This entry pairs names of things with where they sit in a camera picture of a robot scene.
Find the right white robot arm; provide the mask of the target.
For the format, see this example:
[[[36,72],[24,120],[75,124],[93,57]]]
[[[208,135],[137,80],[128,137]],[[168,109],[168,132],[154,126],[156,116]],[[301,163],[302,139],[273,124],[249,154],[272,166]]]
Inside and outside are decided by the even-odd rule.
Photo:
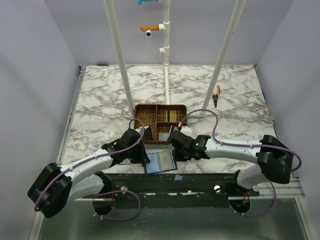
[[[252,163],[253,166],[234,174],[230,191],[236,196],[267,181],[282,185],[290,182],[294,156],[272,135],[264,135],[261,140],[227,143],[223,140],[217,142],[208,135],[193,139],[175,130],[167,142],[174,147],[174,157],[179,162],[223,158]]]

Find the gold credit card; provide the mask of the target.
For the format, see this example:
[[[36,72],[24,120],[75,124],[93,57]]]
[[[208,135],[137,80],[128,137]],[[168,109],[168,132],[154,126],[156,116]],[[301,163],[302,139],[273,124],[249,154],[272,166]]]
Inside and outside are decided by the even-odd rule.
[[[166,110],[166,121],[169,123],[177,122],[177,111],[176,110]]]

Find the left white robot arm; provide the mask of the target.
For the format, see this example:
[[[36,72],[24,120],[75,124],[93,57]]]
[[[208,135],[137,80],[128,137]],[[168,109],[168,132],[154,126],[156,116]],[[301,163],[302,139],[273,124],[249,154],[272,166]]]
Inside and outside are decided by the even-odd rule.
[[[47,164],[27,192],[34,203],[34,210],[51,218],[65,207],[76,185],[98,180],[97,172],[119,165],[124,160],[130,160],[132,164],[149,163],[143,144],[144,133],[143,127],[129,128],[119,139],[102,145],[83,159],[61,166],[54,162]]]

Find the black VIP credit card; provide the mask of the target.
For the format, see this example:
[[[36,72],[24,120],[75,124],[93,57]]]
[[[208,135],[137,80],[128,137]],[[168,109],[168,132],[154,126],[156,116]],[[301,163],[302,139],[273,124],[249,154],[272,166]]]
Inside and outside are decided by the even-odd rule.
[[[152,129],[151,129],[150,126],[145,126],[144,127],[143,140],[144,141],[153,141],[154,140]]]

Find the blue leather card holder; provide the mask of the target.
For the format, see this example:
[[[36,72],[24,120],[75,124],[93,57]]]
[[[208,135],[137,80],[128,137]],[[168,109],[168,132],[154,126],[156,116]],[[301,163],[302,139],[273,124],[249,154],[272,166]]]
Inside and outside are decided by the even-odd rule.
[[[150,160],[150,162],[146,163],[144,166],[144,173],[147,175],[175,171],[178,169],[172,150],[148,153],[147,157]]]

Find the white diamond credit card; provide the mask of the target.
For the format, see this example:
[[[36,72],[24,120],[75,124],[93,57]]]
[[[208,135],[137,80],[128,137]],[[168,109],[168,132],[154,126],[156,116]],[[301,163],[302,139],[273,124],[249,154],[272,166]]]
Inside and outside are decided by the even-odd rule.
[[[159,133],[158,140],[161,142],[166,142],[168,140],[169,135],[169,133]]]

